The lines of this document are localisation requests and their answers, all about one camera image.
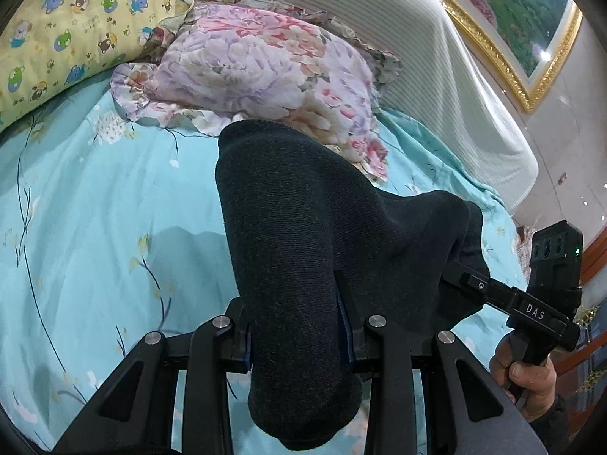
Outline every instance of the metal screw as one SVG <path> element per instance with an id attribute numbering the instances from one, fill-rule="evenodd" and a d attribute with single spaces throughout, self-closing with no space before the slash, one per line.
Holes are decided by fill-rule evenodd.
<path id="1" fill-rule="evenodd" d="M 448 330 L 443 330 L 438 333 L 438 340 L 440 340 L 443 344 L 452 344 L 455 342 L 455 335 L 453 335 Z"/>
<path id="2" fill-rule="evenodd" d="M 216 328 L 226 328 L 230 324 L 230 319 L 226 315 L 219 315 L 213 318 L 213 326 Z"/>
<path id="3" fill-rule="evenodd" d="M 146 336 L 144 337 L 146 344 L 149 344 L 151 346 L 160 342 L 161 339 L 162 339 L 162 336 L 160 335 L 160 332 L 150 332 L 150 333 L 146 334 Z"/>
<path id="4" fill-rule="evenodd" d="M 386 320 L 382 315 L 373 315 L 369 317 L 369 325 L 375 328 L 385 327 Z"/>

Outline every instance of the blue bedsheet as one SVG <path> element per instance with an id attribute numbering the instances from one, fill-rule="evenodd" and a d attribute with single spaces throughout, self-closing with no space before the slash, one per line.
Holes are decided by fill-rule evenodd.
<path id="1" fill-rule="evenodd" d="M 137 124 L 100 128 L 114 112 L 108 78 L 58 96 L 0 144 L 0 402 L 44 448 L 146 332 L 192 331 L 237 294 L 214 180 L 217 140 Z M 492 276 L 523 286 L 499 196 L 420 124 L 395 111 L 380 120 L 390 148 L 384 189 L 441 188 L 476 202 Z M 455 331 L 487 365 L 505 316 L 485 308 Z M 248 377 L 230 379 L 236 453 L 287 453 L 251 422 Z M 176 447 L 180 418 L 178 399 Z M 364 433 L 359 416 L 314 453 L 362 453 Z"/>

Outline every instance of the black handle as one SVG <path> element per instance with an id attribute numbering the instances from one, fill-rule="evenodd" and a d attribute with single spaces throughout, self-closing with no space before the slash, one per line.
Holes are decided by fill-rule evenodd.
<path id="1" fill-rule="evenodd" d="M 549 341 L 543 340 L 541 337 L 529 337 L 524 331 L 511 332 L 509 340 L 512 347 L 512 361 L 535 366 L 545 363 L 553 347 Z M 512 381 L 509 382 L 508 391 L 514 396 L 517 408 L 521 410 L 527 401 L 529 392 Z"/>

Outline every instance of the gold picture frame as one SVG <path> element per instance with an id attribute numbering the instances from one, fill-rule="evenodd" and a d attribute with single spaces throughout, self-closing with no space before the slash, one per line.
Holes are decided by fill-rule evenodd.
<path id="1" fill-rule="evenodd" d="M 569 0 L 561 22 L 550 41 L 549 59 L 542 60 L 531 76 L 527 76 L 508 44 L 500 35 L 490 35 L 489 21 L 481 13 L 474 15 L 476 9 L 467 0 L 440 0 L 447 13 L 463 35 L 471 40 L 483 53 L 494 71 L 499 73 L 513 95 L 518 99 L 524 112 L 532 113 L 550 89 L 565 62 L 582 24 L 582 12 Z"/>

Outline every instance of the floral pillowcase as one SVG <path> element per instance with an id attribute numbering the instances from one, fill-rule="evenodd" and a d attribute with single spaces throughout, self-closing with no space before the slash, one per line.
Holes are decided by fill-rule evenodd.
<path id="1" fill-rule="evenodd" d="M 386 180 L 377 137 L 374 73 L 349 43 L 316 25 L 265 9 L 196 3 L 159 65 L 116 68 L 110 86 L 128 118 L 161 126 L 177 115 L 218 135 L 231 121 L 284 123 Z M 153 41 L 162 42 L 161 28 Z"/>
<path id="2" fill-rule="evenodd" d="M 356 32 L 347 25 L 342 24 L 331 13 L 320 10 L 311 11 L 301 8 L 282 0 L 179 0 L 189 5 L 187 13 L 164 19 L 154 29 L 142 56 L 152 62 L 160 61 L 175 36 L 183 33 L 191 25 L 195 25 L 199 18 L 206 12 L 209 3 L 224 3 L 227 5 L 238 5 L 247 8 L 268 10 L 277 14 L 293 17 L 309 24 L 316 25 L 331 33 L 333 36 L 343 39 L 360 53 L 367 65 L 373 72 L 374 85 L 382 94 L 384 90 L 400 75 L 401 59 L 390 51 L 378 50 L 367 42 L 362 41 Z"/>

